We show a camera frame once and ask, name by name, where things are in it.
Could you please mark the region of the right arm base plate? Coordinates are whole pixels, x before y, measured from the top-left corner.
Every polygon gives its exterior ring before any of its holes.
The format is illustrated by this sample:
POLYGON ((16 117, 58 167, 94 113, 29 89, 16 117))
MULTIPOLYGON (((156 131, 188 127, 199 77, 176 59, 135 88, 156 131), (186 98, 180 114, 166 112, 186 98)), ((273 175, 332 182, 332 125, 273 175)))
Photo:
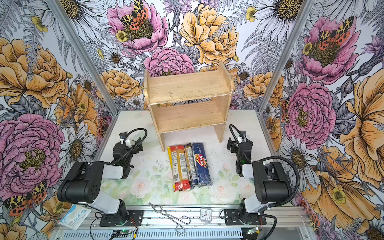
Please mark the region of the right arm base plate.
POLYGON ((226 226, 240 226, 240 225, 266 225, 266 218, 258 214, 240 213, 238 209, 224 209, 224 215, 220 217, 225 220, 226 226))

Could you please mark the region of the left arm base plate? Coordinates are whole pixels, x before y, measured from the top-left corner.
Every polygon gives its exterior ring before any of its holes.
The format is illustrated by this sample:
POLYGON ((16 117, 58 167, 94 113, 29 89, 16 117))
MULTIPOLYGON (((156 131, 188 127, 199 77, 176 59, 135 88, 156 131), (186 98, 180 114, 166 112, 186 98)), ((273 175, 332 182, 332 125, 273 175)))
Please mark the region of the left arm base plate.
POLYGON ((100 227, 140 227, 144 218, 143 210, 127 210, 126 216, 106 215, 101 219, 100 227))

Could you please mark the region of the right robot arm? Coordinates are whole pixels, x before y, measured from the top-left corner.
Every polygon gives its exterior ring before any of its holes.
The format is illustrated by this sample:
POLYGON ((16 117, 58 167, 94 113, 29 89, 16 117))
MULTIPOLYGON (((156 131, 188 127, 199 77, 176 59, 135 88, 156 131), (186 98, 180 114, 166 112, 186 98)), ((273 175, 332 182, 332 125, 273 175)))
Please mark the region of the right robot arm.
POLYGON ((226 213, 226 218, 244 225, 263 223, 262 214, 266 210, 287 204, 298 190, 291 187, 282 165, 283 159, 273 162, 274 157, 266 157, 252 161, 252 141, 240 139, 240 142, 229 139, 227 149, 236 154, 236 173, 254 181, 254 193, 241 200, 237 212, 226 213))

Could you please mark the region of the red spaghetti bag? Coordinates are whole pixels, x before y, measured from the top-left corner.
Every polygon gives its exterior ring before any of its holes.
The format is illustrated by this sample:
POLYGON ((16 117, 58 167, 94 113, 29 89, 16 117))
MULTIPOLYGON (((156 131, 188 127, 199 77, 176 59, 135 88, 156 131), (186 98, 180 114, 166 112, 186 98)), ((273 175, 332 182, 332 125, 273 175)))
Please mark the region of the red spaghetti bag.
POLYGON ((173 160, 175 192, 190 190, 189 170, 184 146, 171 146, 171 156, 173 160))

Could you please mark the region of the blue Barilla spaghetti box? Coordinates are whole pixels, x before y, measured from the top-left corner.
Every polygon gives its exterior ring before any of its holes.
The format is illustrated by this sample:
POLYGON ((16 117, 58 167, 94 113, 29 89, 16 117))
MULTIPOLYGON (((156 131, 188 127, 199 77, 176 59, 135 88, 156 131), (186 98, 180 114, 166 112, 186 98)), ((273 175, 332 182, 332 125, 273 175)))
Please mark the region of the blue Barilla spaghetti box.
POLYGON ((198 184, 200 187, 211 186, 212 180, 203 143, 192 143, 198 184))

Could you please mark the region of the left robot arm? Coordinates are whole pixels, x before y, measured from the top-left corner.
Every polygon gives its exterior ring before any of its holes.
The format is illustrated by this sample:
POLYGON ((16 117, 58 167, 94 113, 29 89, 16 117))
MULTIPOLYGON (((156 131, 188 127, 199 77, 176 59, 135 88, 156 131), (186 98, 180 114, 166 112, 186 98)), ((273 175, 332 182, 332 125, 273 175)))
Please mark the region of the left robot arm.
POLYGON ((134 166, 131 164, 134 154, 143 150, 143 139, 131 140, 131 146, 124 141, 113 148, 113 161, 73 164, 61 183, 57 197, 59 201, 76 205, 86 205, 101 212, 110 224, 122 226, 134 219, 129 216, 125 202, 116 199, 101 190, 103 180, 125 180, 134 166))

